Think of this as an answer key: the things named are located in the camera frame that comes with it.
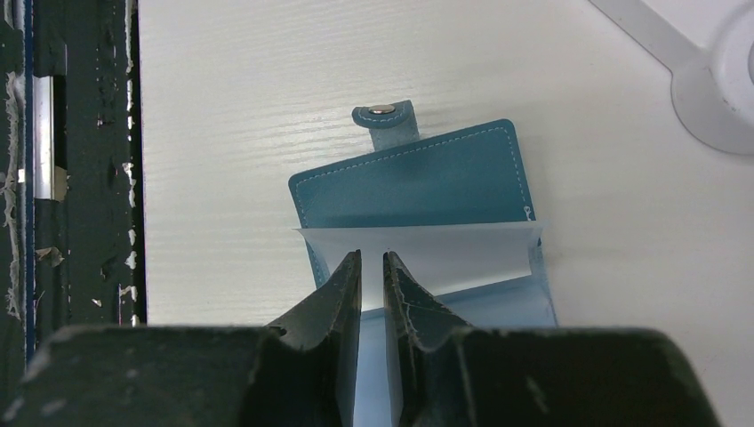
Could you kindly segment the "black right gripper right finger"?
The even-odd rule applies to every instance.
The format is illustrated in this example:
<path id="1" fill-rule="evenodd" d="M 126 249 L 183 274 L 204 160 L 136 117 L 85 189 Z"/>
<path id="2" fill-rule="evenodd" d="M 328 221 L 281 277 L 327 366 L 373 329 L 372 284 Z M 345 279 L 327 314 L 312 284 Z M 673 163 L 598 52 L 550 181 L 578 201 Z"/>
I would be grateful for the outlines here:
<path id="1" fill-rule="evenodd" d="M 399 255 L 383 255 L 391 419 L 395 426 L 479 426 L 467 350 L 485 335 L 423 287 Z"/>

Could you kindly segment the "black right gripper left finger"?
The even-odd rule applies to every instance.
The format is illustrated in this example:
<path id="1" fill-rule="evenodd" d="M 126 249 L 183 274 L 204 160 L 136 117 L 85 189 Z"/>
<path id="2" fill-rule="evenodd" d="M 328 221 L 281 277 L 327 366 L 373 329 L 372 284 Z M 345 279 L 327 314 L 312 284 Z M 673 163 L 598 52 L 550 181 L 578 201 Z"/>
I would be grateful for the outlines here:
<path id="1" fill-rule="evenodd" d="M 350 426 L 354 420 L 362 256 L 258 329 L 241 426 Z"/>

